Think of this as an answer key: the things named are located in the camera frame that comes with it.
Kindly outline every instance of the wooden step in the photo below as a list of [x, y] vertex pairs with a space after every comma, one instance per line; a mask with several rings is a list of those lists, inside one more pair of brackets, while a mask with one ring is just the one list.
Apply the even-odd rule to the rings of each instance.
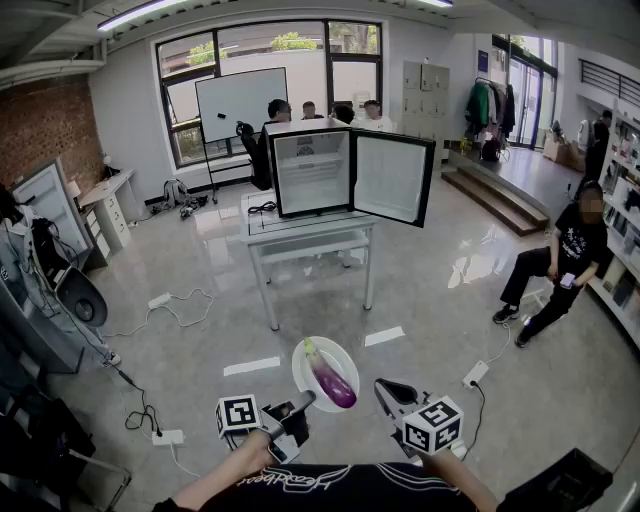
[[549, 224], [549, 217], [490, 176], [472, 167], [458, 167], [458, 172], [489, 189], [489, 192], [498, 196], [533, 225], [545, 228]]
[[460, 192], [469, 196], [480, 206], [490, 211], [519, 236], [530, 235], [531, 233], [544, 229], [531, 223], [527, 218], [514, 210], [509, 203], [491, 193], [487, 188], [478, 186], [478, 182], [468, 178], [466, 175], [454, 171], [446, 171], [441, 175], [444, 181], [453, 185], [460, 190]]

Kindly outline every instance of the sneaker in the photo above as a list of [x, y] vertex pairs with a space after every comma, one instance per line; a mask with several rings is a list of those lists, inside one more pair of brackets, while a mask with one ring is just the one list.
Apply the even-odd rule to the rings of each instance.
[[514, 343], [518, 348], [525, 348], [529, 344], [529, 341], [531, 341], [531, 336], [529, 335], [529, 333], [527, 332], [527, 328], [525, 327], [524, 329], [522, 329], [522, 331], [520, 331], [520, 334], [518, 334], [518, 337], [516, 338]]
[[497, 324], [503, 324], [507, 320], [513, 320], [514, 318], [518, 318], [520, 316], [520, 308], [512, 309], [513, 306], [507, 304], [500, 311], [498, 311], [495, 315], [493, 315], [493, 321]]
[[105, 360], [102, 362], [102, 366], [105, 368], [109, 366], [118, 366], [120, 361], [122, 361], [122, 358], [118, 354], [115, 352], [109, 352], [106, 355]]

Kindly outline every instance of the white bowl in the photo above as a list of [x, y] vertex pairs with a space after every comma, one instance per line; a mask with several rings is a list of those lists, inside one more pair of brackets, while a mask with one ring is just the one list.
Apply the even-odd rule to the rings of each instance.
[[[335, 370], [338, 375], [347, 381], [351, 386], [351, 389], [353, 389], [353, 392], [358, 396], [360, 393], [360, 376], [358, 375], [358, 369], [353, 363], [351, 357], [349, 357], [349, 354], [347, 354], [340, 345], [335, 341], [331, 341], [329, 338], [309, 336], [309, 339], [325, 358], [327, 364]], [[318, 409], [325, 412], [346, 411], [346, 409], [337, 406], [320, 387], [318, 380], [315, 375], [313, 375], [311, 367], [307, 362], [307, 358], [304, 353], [304, 340], [298, 343], [298, 346], [293, 351], [293, 357], [291, 358], [291, 371], [293, 372], [293, 380], [300, 391], [310, 389], [315, 392], [316, 400], [313, 402], [313, 405]]]

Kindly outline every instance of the mini fridge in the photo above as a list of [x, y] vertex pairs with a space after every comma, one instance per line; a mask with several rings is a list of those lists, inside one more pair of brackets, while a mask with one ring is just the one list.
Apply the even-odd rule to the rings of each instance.
[[423, 227], [435, 142], [334, 119], [265, 125], [281, 217], [362, 211]]

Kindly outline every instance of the eggplant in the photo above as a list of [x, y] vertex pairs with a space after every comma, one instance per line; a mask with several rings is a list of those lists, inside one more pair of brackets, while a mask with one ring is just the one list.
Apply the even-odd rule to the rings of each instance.
[[356, 394], [351, 386], [331, 368], [322, 354], [316, 349], [309, 338], [304, 339], [304, 353], [307, 356], [313, 375], [318, 380], [322, 390], [338, 407], [348, 409], [356, 403]]

